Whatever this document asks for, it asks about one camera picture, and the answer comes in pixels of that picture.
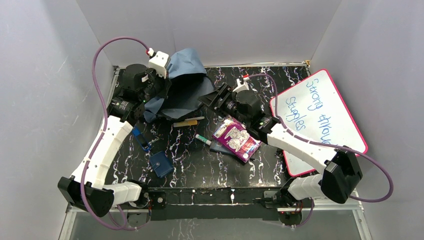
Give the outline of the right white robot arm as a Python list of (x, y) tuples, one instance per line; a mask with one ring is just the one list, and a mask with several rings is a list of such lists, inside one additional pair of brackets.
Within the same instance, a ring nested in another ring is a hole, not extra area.
[(234, 92), (225, 83), (198, 100), (220, 117), (230, 116), (244, 124), (254, 139), (294, 155), (318, 172), (288, 180), (273, 197), (275, 203), (295, 207), (303, 199), (326, 197), (344, 204), (363, 177), (350, 148), (315, 145), (305, 137), (290, 133), (280, 120), (262, 111), (261, 101), (252, 90)]

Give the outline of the green white glue stick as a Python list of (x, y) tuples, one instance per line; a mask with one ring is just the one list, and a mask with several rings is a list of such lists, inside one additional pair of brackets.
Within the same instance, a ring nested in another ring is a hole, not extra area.
[(211, 141), (211, 140), (209, 140), (209, 139), (207, 139), (206, 137), (204, 137), (204, 136), (202, 136), (202, 135), (199, 135), (199, 134), (196, 134), (196, 135), (195, 135), (195, 138), (196, 138), (197, 140), (201, 141), (202, 143), (206, 144), (207, 146), (210, 146), (210, 145), (211, 145), (211, 143), (212, 143), (212, 141)]

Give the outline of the blue student backpack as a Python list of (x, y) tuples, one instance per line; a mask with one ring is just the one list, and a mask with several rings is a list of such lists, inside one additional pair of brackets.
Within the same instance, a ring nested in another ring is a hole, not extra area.
[(185, 119), (201, 107), (199, 97), (215, 90), (194, 48), (185, 48), (174, 53), (170, 57), (167, 70), (171, 82), (167, 97), (156, 96), (144, 105), (143, 117), (147, 123), (159, 118), (170, 121)]

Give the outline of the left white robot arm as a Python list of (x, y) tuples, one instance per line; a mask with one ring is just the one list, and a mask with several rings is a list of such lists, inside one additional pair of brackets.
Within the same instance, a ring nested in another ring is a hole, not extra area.
[(135, 121), (143, 116), (145, 104), (154, 97), (164, 97), (171, 84), (165, 65), (126, 67), (117, 96), (109, 105), (100, 100), (106, 115), (96, 140), (72, 174), (58, 181), (57, 187), (70, 205), (97, 218), (125, 203), (147, 206), (150, 198), (144, 183), (128, 180), (106, 184), (105, 180), (123, 141), (135, 132)]

